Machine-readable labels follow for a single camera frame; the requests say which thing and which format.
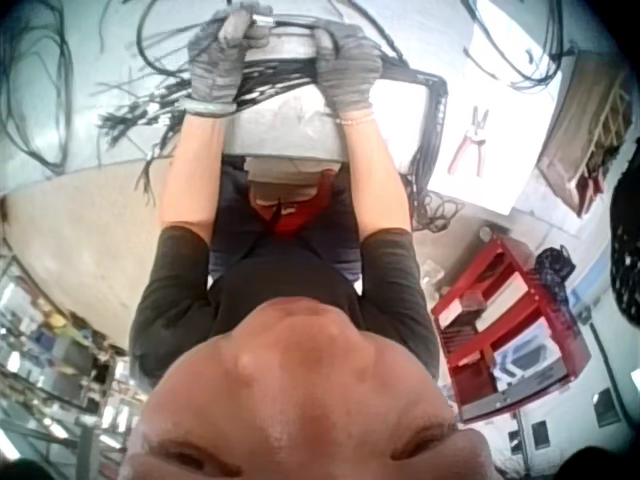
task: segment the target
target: eye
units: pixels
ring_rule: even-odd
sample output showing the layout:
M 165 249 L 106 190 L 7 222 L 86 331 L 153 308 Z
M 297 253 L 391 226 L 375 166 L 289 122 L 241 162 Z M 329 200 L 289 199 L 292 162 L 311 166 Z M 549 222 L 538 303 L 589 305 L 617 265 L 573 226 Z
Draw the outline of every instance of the eye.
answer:
M 206 467 L 204 460 L 189 453 L 171 453 L 167 455 L 167 458 L 174 463 L 182 465 L 183 467 L 187 467 L 191 470 L 196 470 L 198 472 L 202 472 Z
M 442 443 L 457 431 L 455 424 L 437 425 L 421 428 L 404 445 L 391 453 L 391 460 L 409 460 Z
M 191 444 L 163 442 L 155 445 L 152 451 L 171 463 L 208 476 L 236 478 L 242 475 L 242 469 L 239 466 L 223 462 L 208 451 Z

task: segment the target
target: forearm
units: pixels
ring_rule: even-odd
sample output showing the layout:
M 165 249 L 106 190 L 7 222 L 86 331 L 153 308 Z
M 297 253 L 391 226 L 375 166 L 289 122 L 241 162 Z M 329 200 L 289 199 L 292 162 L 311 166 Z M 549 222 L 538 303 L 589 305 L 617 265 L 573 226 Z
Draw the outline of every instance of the forearm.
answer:
M 210 243 L 220 191 L 224 119 L 187 115 L 160 202 L 162 227 L 180 225 Z
M 364 118 L 370 114 L 371 111 L 360 111 L 343 118 Z M 343 128 L 360 240 L 385 228 L 411 231 L 407 195 L 377 122 L 371 120 Z

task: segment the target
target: red tool cart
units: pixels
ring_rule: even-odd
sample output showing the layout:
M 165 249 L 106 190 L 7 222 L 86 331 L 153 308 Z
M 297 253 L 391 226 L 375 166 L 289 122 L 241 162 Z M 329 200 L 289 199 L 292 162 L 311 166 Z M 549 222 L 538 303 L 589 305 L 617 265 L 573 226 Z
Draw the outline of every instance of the red tool cart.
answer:
M 530 271 L 534 260 L 524 243 L 496 235 L 431 311 L 464 423 L 548 395 L 589 362 L 575 319 Z

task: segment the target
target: ceiling light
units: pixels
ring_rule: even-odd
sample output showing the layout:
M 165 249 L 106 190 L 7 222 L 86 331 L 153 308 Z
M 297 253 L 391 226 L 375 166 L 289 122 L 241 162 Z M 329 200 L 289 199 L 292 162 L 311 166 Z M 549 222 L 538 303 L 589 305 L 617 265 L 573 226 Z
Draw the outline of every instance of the ceiling light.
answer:
M 113 417 L 115 417 L 115 415 L 115 409 L 112 406 L 107 405 L 104 408 L 104 413 L 102 414 L 102 428 L 108 428 L 109 425 L 111 425 L 111 422 L 113 422 Z
M 116 442 L 113 438 L 107 437 L 106 435 L 100 435 L 100 441 L 113 448 L 122 448 L 122 445 Z
M 13 443 L 11 443 L 2 430 L 0 430 L 0 452 L 2 452 L 2 455 L 7 457 L 10 461 L 20 458 L 20 452 Z
M 7 285 L 7 288 L 4 289 L 4 292 L 2 292 L 2 298 L 0 298 L 0 307 L 3 307 L 4 304 L 7 303 L 7 300 L 9 300 L 15 286 L 15 283 L 10 283 Z
M 49 430 L 58 438 L 69 438 L 67 431 L 57 423 L 51 423 Z
M 118 363 L 116 364 L 115 377 L 119 379 L 123 371 L 124 371 L 124 362 L 122 360 L 119 360 Z
M 16 373 L 20 369 L 20 352 L 13 351 L 9 355 L 9 361 L 7 362 L 7 370 Z
M 127 420 L 129 418 L 129 407 L 124 406 L 118 415 L 118 431 L 124 432 L 127 429 Z
M 640 391 L 640 368 L 636 368 L 631 372 L 631 380 L 636 384 L 636 388 Z

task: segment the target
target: window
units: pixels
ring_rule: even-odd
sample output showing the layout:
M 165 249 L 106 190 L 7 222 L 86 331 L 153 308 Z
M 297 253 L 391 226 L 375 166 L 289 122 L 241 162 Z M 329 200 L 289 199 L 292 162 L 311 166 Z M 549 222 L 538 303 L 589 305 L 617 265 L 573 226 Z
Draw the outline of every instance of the window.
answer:
M 603 428 L 620 421 L 620 415 L 613 402 L 611 390 L 605 388 L 593 396 L 593 410 L 596 413 L 598 427 Z
M 547 430 L 547 422 L 536 422 L 531 425 L 531 434 L 533 435 L 533 445 L 536 450 L 542 450 L 551 446 L 549 440 L 549 430 Z
M 513 430 L 509 432 L 509 446 L 511 447 L 511 455 L 518 455 L 522 453 L 520 430 Z

